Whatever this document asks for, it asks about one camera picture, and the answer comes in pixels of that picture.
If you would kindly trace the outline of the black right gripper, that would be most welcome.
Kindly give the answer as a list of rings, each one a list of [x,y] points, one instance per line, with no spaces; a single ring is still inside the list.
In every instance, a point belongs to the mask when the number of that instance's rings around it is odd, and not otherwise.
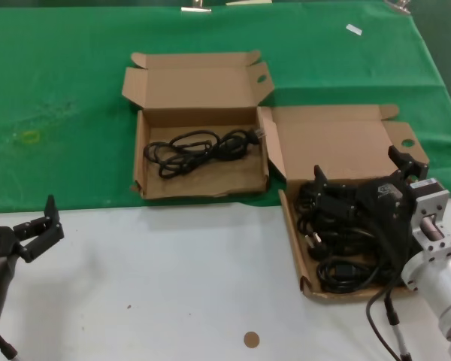
[[[331,183],[322,169],[315,165],[315,207],[340,220],[353,221],[357,203],[365,225],[377,237],[388,260],[392,264],[405,264],[412,247],[410,221],[413,206],[402,180],[409,177],[425,180],[429,167],[394,145],[389,147],[388,157],[396,167],[392,176],[365,180],[357,185]]]

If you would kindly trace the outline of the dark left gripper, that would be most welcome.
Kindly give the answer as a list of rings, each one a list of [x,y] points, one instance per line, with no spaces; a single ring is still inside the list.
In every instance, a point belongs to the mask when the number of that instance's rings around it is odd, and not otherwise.
[[[13,227],[0,226],[0,318],[15,274],[17,244],[30,239],[29,243],[20,245],[20,257],[31,263],[64,237],[53,195],[47,197],[42,217]]]

